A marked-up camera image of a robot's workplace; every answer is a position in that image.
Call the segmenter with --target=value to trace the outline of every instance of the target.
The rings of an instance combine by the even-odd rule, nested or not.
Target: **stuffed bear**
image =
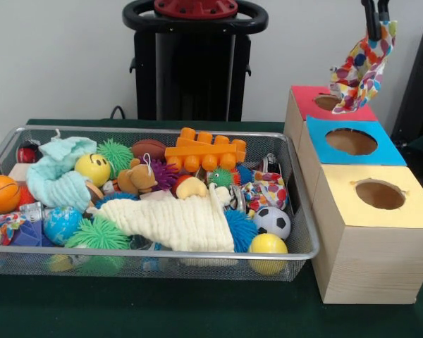
[[[119,189],[129,194],[151,192],[157,184],[154,171],[147,164],[141,164],[137,158],[130,162],[130,169],[122,170],[118,175]]]

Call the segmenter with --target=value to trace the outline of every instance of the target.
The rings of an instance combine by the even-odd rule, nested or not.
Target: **round hole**
[[[369,155],[378,147],[376,140],[366,132],[347,128],[328,132],[326,141],[332,148],[350,155]]]
[[[327,94],[318,95],[314,101],[318,107],[326,111],[332,111],[341,102],[337,96]]]
[[[358,182],[355,191],[366,204],[378,209],[397,209],[405,202],[400,188],[384,181],[364,180]]]

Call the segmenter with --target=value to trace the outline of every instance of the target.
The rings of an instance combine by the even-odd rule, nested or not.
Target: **wire mesh basket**
[[[98,144],[113,138],[126,146],[148,138],[175,146],[180,133],[179,130],[19,127],[0,144],[0,173],[10,173],[16,164],[16,151],[20,144],[30,139],[47,143],[56,134],[56,129],[60,130],[62,138],[89,137]],[[0,274],[292,281],[305,261],[313,258],[319,250],[314,218],[292,142],[277,133],[211,133],[245,140],[247,155],[244,164],[247,167],[257,165],[268,153],[277,157],[289,192],[285,210],[291,220],[291,233],[286,240],[287,254],[0,246]],[[275,275],[259,274],[251,267],[257,264],[267,270],[281,266],[281,271]]]

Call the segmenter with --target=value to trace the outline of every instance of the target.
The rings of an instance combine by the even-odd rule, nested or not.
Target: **orange building block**
[[[184,167],[190,173],[202,167],[213,171],[219,165],[224,169],[234,169],[237,162],[244,162],[246,157],[246,142],[217,135],[212,144],[213,135],[209,132],[199,132],[191,128],[183,128],[177,138],[176,147],[168,147],[165,157],[168,164],[174,164],[177,171]]]

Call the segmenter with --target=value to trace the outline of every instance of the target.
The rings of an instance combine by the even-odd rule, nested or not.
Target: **light blue cloth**
[[[71,170],[79,157],[96,153],[97,143],[86,137],[52,137],[39,150],[44,157],[27,171],[31,194],[48,207],[72,206],[84,212],[91,200],[87,178]]]

